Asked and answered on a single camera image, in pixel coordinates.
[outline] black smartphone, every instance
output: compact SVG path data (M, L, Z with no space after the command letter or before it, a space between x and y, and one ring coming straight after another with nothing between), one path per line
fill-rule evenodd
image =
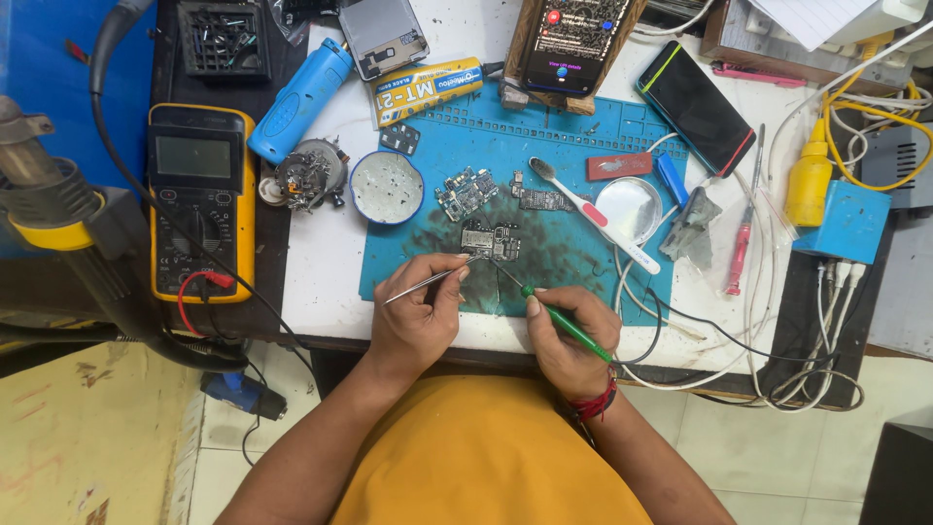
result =
M632 0L544 0L522 60L522 85L590 94Z
M676 41L635 85L717 177L728 177L755 144L755 130Z

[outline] workbench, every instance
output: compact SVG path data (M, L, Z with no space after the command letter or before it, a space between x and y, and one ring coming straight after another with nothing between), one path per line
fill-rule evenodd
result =
M431 47L431 55L426 59L429 64L464 56L477 56L482 62L502 60L520 4L514 0L469 0L460 3L412 0L411 3ZM307 43L310 42L311 49L316 49L324 36L341 41L336 19L324 20L323 25L313 26L309 38L298 48L292 48L272 22L268 21L272 82L233 87L209 86L186 77L180 56L176 58L178 47L175 43L174 6L173 0L159 2L160 33L156 36L153 104L175 102L233 107L259 121L272 104L277 91L297 70L308 51ZM696 57L699 39L682 36L678 40L685 50ZM666 41L664 37L632 35L600 89L599 96L642 102L634 92L634 80ZM757 128L761 122L767 124L769 133L766 136L765 163L773 134L781 120L812 92L807 91L809 88L787 90L735 79L714 78L714 82L753 127ZM771 183L776 203L783 203L785 177L796 160L795 153L783 152L799 149L802 137L808 134L812 121L812 116L798 119L788 126L781 137L776 150L780 159L775 159L777 162ZM365 86L358 77L351 75L306 137L331 141L339 138L341 148L351 157L351 166L366 153L376 150L377 132L372 129ZM738 171L750 179L753 162L754 154L746 155ZM705 170L691 156L686 177L688 190L699 184L704 177ZM727 261L731 256L738 217L746 200L735 180L719 181L710 187L708 193L725 210L718 220L718 229L714 223L712 239L717 254L714 262L723 259ZM259 202L256 217L256 288L274 305L282 305L286 322L312 346L360 352L369 343L372 315L372 303L362 301L357 293L367 223L349 202L349 194L347 197L346 206L333 208L330 203L326 203L313 214L292 214L286 208L275 208ZM425 198L425 206L432 205L437 204ZM837 370L852 377L858 375L893 229L894 223L890 220L875 265L856 292L854 309L840 337L842 356ZM753 244L749 253L756 250ZM762 290L759 292L762 297L757 301L759 307L752 313L754 322L766 319L766 326L754 346L774 355L806 357L818 331L815 321L816 261L810 256L791 253L789 246L778 250L778 260L773 300L777 310L765 311L764 298L767 297L771 278L770 262L766 262ZM758 272L758 264L757 256L752 256L746 264L743 291L750 290L747 283L749 277ZM725 296L708 284L707 280L699 277L688 262L678 262L675 265L673 306L715 320L730 333L741 332L745 326L745 300L750 293L744 292L739 297ZM99 308L83 291L70 270L54 256L1 261L0 307L57 312L84 319L101 317ZM173 327L183 328L174 304L166 303L163 311ZM202 307L190 306L189 317L197 329L210 332L210 324ZM280 333L272 314L255 298L237 305L216 306L216 318L218 327L224 333L289 342L288 336ZM701 330L709 337L708 340L695 342L672 329L664 328L658 348L644 364L633 367L633 370L649 381L691 382L709 376L707 371L723 368L742 351L735 345L703 351L704 348L720 345L725 339L716 335L708 326L698 323L691 323L690 326ZM620 358L631 359L640 354L653 335L652 327L624 327ZM454 340L453 348L447 350L443 359L498 369L529 369L536 367L530 349L523 319L462 313L460 333ZM761 387L765 391L800 369L799 363L767 360L763 357L757 357L755 363ZM703 385L702 391L733 397L753 396L745 360L734 368L733 373ZM848 405L852 392L850 383L835 381L824 403Z

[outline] yellow bottle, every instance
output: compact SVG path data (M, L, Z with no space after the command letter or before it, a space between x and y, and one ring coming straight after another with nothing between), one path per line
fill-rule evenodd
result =
M826 188L832 177L832 164L826 158L829 144L826 142L825 125L823 119L817 119L810 140L803 145L801 159L790 168L784 213L795 226L819 226L823 223Z

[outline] white paper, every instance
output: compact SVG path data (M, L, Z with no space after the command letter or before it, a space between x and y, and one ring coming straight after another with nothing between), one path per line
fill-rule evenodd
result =
M808 51L815 50L876 0L750 0Z

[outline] blue wall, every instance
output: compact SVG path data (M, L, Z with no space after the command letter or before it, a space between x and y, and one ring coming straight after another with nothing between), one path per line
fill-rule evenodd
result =
M116 0L0 0L0 93L24 113L45 113L55 133L40 140L50 155L70 158L92 184L128 188L94 128L89 68L65 50L71 39L91 53L97 30ZM142 178L146 166L146 114L156 6L126 35L107 73L107 129L126 164ZM0 256L7 234L0 229Z

